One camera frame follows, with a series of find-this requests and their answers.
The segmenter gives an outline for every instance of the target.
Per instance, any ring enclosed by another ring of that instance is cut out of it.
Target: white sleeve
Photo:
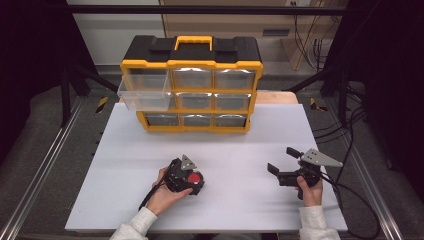
[[[299,208],[302,228],[299,231],[301,240],[333,240],[340,239],[339,233],[327,227],[322,206]]]
[[[147,230],[158,217],[146,207],[134,216],[129,223],[123,223],[110,238],[111,240],[145,240]]]

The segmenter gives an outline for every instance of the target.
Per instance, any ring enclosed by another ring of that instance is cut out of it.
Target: black curtain
[[[50,2],[0,0],[0,164],[29,117],[31,98],[59,86],[65,66],[97,74],[72,14],[45,11],[45,4]],[[86,87],[78,74],[71,83]]]
[[[389,162],[405,173],[424,202],[423,15],[421,0],[380,1],[350,46],[342,69],[348,81],[364,83],[364,107]],[[328,64],[353,37],[361,18],[346,20],[335,37]],[[325,90],[336,90],[337,76],[327,80]]]

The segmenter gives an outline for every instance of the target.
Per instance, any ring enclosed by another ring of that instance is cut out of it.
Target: white tabletop
[[[146,132],[135,112],[114,106],[65,229],[114,231],[129,221],[158,170],[186,154],[205,178],[197,196],[178,202],[152,225],[157,232],[282,232],[301,226],[303,205],[280,187],[267,163],[299,169],[286,148],[317,149],[303,106],[257,104],[244,134]],[[324,185],[329,226],[347,230],[331,186]]]

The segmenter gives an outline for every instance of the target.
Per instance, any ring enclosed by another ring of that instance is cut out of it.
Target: person's right hand
[[[297,183],[303,191],[303,203],[305,207],[318,206],[322,203],[322,179],[313,187],[309,187],[303,176],[297,177]]]
[[[166,172],[166,169],[167,168],[162,168],[159,171],[158,179],[152,184],[152,187],[158,184],[160,179],[162,179],[163,175]],[[192,191],[193,189],[188,188],[181,192],[171,192],[171,190],[168,189],[166,184],[163,184],[149,199],[146,207],[156,216],[159,216],[161,213],[168,210],[168,208],[170,208],[174,203],[187,197],[187,195],[189,195]]]

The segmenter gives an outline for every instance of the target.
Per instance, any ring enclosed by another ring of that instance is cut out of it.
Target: aluminum rail
[[[73,114],[71,115],[68,124],[60,128],[37,173],[35,174],[24,196],[21,198],[21,201],[13,212],[12,217],[1,230],[1,240],[13,240],[18,235],[22,224],[24,223],[38,194],[40,193],[41,188],[43,187],[43,184],[46,181],[47,176],[49,175],[49,172],[57,159],[57,156],[59,155],[76,119],[78,118],[84,102],[85,97],[77,97],[72,110]]]
[[[325,102],[333,118],[338,119],[336,113],[337,107],[334,99],[325,98]],[[346,149],[349,147],[351,139],[352,138],[349,132],[343,135],[343,143],[345,144]],[[380,226],[386,235],[386,238],[390,240],[402,240],[403,236],[399,230],[399,227],[397,226],[389,208],[386,205],[386,202],[384,201],[383,196],[378,190],[377,185],[375,184],[371,174],[368,172],[367,167],[365,166],[364,161],[362,160],[361,155],[359,154],[358,149],[354,144],[352,145],[350,154],[352,157],[352,164],[355,167],[356,173],[358,174],[359,181],[364,188],[365,194],[367,195],[371,206],[374,208],[378,218],[380,219]]]

